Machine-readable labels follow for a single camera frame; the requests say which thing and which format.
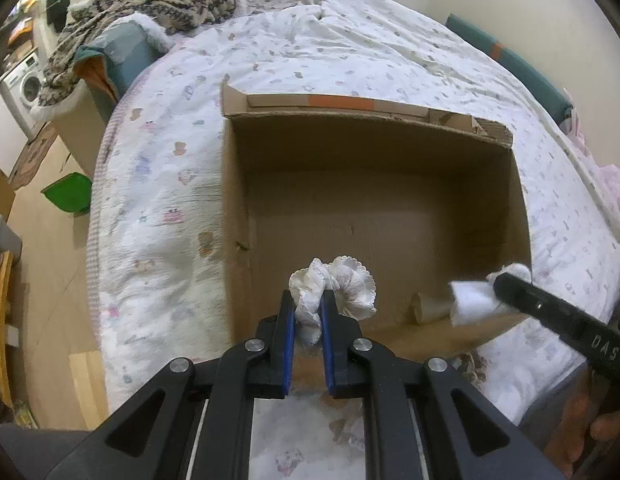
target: metal bolt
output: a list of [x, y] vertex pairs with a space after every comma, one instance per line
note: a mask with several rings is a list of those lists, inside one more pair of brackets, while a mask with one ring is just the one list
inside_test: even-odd
[[177, 357], [170, 361], [170, 370], [175, 373], [180, 373], [186, 371], [190, 368], [190, 361], [188, 361], [185, 357]]
[[370, 339], [360, 337], [359, 339], [355, 339], [352, 342], [352, 346], [355, 350], [358, 350], [359, 352], [367, 352], [372, 348], [372, 341], [370, 341]]
[[448, 368], [448, 363], [441, 357], [433, 357], [428, 361], [428, 368], [433, 372], [445, 372]]
[[245, 342], [245, 349], [248, 352], [260, 352], [266, 348], [266, 343], [264, 343], [261, 339], [248, 339]]

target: orange stripe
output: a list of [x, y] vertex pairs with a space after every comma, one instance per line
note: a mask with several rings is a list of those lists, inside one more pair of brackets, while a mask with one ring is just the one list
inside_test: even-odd
[[347, 108], [350, 110], [374, 110], [375, 100], [365, 97], [350, 97], [345, 95], [312, 95], [308, 96], [310, 106], [321, 108]]
[[492, 46], [492, 50], [490, 51], [490, 57], [495, 60], [498, 61], [499, 58], [501, 57], [501, 51], [503, 50], [503, 45], [501, 43], [495, 43]]

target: gray bin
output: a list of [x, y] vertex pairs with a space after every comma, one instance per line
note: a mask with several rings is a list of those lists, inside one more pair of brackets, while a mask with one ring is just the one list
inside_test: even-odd
[[13, 254], [14, 259], [12, 264], [14, 265], [21, 258], [21, 247], [23, 242], [21, 238], [8, 227], [4, 217], [0, 215], [0, 255], [5, 251], [10, 251]]

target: white bed sheet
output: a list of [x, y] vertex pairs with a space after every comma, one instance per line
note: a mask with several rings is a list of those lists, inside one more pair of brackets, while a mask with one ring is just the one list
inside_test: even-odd
[[[210, 359], [231, 344], [220, 237], [222, 80], [247, 92], [361, 95], [506, 124], [535, 282], [610, 316], [620, 288], [618, 207], [522, 83], [391, 0], [303, 0], [184, 40], [138, 79], [110, 120], [94, 182], [88, 290], [111, 410], [171, 358]], [[480, 351], [484, 394], [514, 422], [581, 362], [533, 320]], [[286, 402], [256, 405], [251, 478], [315, 478], [317, 467], [326, 479], [363, 477], [362, 453], [333, 442], [328, 423], [340, 410], [313, 396]], [[276, 420], [297, 429], [259, 443]]]

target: fleece blanket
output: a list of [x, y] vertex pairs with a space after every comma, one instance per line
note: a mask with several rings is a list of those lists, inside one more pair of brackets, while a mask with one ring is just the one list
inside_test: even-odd
[[72, 70], [77, 49], [100, 35], [114, 21], [135, 12], [150, 16], [168, 35], [187, 32], [204, 23], [230, 18], [237, 0], [88, 0], [70, 10], [72, 22], [66, 25], [44, 68], [45, 81], [32, 114], [49, 119], [72, 108], [70, 98], [79, 83]]
[[[391, 0], [302, 0], [177, 44], [114, 111], [88, 238], [88, 292], [111, 409], [171, 358], [206, 360], [232, 343], [221, 257], [222, 81], [254, 93], [392, 99], [506, 124], [535, 283], [609, 318], [620, 288], [618, 205], [525, 86]], [[514, 422], [581, 363], [534, 320], [478, 352], [482, 392]], [[357, 410], [311, 394], [258, 401], [250, 477], [363, 478]]]

